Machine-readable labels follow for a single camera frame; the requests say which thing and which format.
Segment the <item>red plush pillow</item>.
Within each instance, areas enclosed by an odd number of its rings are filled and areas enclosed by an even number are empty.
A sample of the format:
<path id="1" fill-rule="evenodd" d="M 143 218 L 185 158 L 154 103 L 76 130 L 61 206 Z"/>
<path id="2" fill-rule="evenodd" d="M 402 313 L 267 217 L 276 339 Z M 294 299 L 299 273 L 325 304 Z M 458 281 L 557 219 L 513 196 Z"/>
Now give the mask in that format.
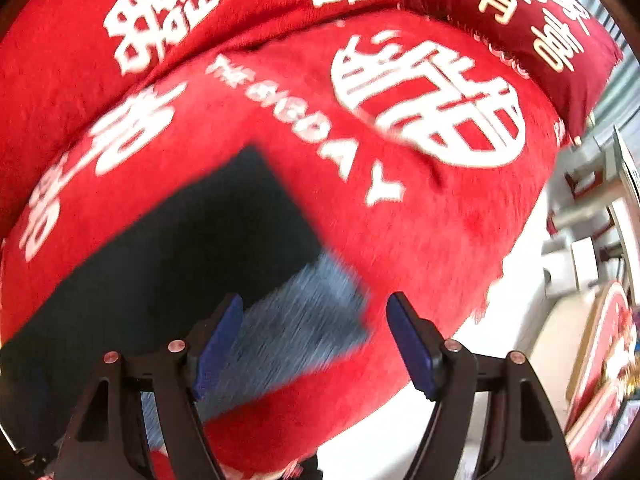
<path id="1" fill-rule="evenodd" d="M 125 94 L 218 47 L 400 0 L 29 0 L 1 41 L 1 227 Z"/>

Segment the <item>red framed decoration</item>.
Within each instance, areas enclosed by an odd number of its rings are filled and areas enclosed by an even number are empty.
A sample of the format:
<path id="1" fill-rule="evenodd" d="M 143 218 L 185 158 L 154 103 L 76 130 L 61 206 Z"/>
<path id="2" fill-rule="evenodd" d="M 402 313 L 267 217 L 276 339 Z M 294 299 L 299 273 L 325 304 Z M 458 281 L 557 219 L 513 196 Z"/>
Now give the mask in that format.
<path id="1" fill-rule="evenodd" d="M 566 389 L 569 432 L 598 390 L 605 361 L 620 339 L 629 339 L 631 308 L 623 285 L 610 281 L 594 297 Z"/>

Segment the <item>dark red embroidered pillow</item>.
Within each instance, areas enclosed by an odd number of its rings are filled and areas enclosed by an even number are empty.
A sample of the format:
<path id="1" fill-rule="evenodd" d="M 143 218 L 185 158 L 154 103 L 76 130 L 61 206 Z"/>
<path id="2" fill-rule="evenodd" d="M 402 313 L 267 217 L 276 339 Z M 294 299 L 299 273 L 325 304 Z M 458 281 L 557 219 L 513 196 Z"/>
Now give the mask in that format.
<path id="1" fill-rule="evenodd" d="M 404 0 L 450 21 L 514 61 L 553 104 L 567 133 L 585 133 L 623 52 L 578 0 Z"/>

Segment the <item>grey blue folded garment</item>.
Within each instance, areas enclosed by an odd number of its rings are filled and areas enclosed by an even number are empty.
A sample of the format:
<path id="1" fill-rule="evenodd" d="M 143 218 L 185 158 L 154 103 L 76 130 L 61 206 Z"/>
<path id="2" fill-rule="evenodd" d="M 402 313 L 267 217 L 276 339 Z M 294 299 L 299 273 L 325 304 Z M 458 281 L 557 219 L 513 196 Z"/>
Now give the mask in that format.
<path id="1" fill-rule="evenodd" d="M 148 272 L 146 301 L 166 334 L 188 330 L 227 290 L 247 305 L 219 378 L 196 404 L 202 422 L 323 370 L 369 338 L 357 272 L 333 252 L 242 255 Z"/>

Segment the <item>black pants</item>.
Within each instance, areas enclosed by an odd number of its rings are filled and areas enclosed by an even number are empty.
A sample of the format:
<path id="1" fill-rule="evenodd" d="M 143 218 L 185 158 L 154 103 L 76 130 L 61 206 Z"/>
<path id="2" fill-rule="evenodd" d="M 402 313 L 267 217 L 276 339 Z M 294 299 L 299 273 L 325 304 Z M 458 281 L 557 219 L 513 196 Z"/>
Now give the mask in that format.
<path id="1" fill-rule="evenodd" d="M 179 188 L 125 229 L 125 201 L 62 211 L 35 257 L 2 263 L 1 423 L 13 443 L 50 450 L 105 352 L 149 352 L 186 336 L 229 292 L 254 304 L 321 252 L 256 148 Z M 91 235 L 94 228 L 111 235 Z"/>

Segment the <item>white box on shelf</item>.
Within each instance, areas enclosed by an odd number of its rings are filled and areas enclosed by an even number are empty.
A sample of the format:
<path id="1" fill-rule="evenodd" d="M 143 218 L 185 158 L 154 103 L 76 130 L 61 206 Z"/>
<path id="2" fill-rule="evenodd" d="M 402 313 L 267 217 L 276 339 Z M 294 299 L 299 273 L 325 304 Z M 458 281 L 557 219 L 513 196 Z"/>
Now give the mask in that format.
<path id="1" fill-rule="evenodd" d="M 596 252 L 590 237 L 572 242 L 565 238 L 548 240 L 542 248 L 541 264 L 548 298 L 585 290 L 599 281 Z"/>

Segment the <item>red blanket white characters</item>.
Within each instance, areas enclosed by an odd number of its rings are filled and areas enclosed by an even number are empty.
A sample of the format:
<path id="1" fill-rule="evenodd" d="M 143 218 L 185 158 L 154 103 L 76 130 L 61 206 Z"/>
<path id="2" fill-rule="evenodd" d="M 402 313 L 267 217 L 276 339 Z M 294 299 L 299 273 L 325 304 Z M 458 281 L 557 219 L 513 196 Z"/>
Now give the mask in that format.
<path id="1" fill-rule="evenodd" d="M 406 11 L 361 14 L 207 52 L 130 94 L 53 159 L 4 247 L 35 257 L 62 211 L 85 219 L 110 194 L 124 198 L 125 229 L 256 148 L 321 251 L 357 272 L 369 332 L 323 370 L 204 422 L 224 466 L 271 474 L 407 383 L 386 325 L 392 292 L 446 335 L 482 304 L 563 133 L 544 92 L 466 32 Z"/>

